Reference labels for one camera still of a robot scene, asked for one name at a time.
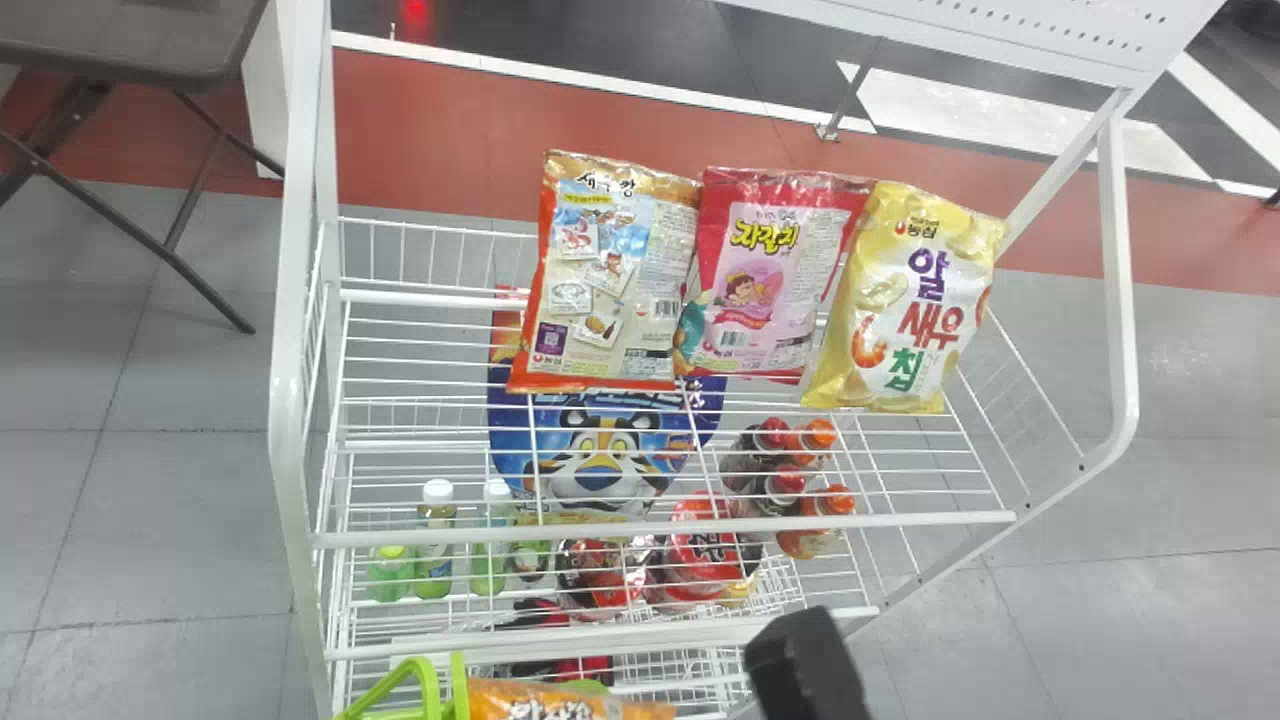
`shrimp chip bag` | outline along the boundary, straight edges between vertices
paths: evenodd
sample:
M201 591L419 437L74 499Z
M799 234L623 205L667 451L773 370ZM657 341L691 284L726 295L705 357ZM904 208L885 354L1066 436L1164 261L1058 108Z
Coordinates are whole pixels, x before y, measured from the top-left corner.
M872 191L801 402L941 413L982 324L1002 220L909 184Z
M671 336L698 193L687 178L547 151L538 269L508 392L675 388Z
M708 168L701 287L680 318L676 372L800 382L818 306L869 190L832 173Z

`perforated white panel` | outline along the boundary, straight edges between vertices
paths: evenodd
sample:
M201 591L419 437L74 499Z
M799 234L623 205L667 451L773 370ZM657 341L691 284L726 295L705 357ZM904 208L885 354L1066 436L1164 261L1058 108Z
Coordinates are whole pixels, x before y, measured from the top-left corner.
M1222 0L724 0L1110 86L1162 70Z

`green plastic basket handle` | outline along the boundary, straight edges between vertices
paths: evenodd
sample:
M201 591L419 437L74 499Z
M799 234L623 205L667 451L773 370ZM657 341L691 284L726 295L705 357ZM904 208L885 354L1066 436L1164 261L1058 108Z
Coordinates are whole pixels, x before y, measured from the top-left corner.
M387 698L410 675L417 675L422 691L422 707L398 710L369 708ZM467 669L462 653L449 653L449 680L453 687L453 700L442 707L440 684L435 676L435 666L425 657L408 657L401 662L378 684L360 696L351 707L334 716L334 720L471 720L471 706L467 702Z

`snack bag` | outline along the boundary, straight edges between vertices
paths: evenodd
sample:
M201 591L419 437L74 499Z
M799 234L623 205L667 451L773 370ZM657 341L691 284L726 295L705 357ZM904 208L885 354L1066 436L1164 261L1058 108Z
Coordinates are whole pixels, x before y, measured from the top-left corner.
M521 511L536 512L541 497L544 523L644 518L672 477L698 454L696 442L710 442L719 425L726 379L681 378L682 392L512 395L503 388L520 327L518 311L494 311L486 419L493 465Z
M982 324L1005 223L899 182L867 204L801 402L941 413Z
M675 720L676 706L586 694L564 685L467 679L471 720Z
M538 269L508 392L672 389L698 183L547 151Z
M818 306L870 183L831 173L703 173L699 295L676 331L678 374L800 380Z

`gray tile floor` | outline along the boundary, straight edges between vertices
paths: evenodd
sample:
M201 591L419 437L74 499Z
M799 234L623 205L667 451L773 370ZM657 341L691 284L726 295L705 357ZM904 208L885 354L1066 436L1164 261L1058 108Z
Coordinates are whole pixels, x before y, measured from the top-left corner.
M180 201L97 190L157 232ZM180 246L244 337L46 183L0 210L4 717L315 717L262 432L276 231L276 201L210 195ZM1096 441L1098 282L998 283ZM1140 287L1138 311L1133 448L856 637L878 720L1275 716L1280 301Z

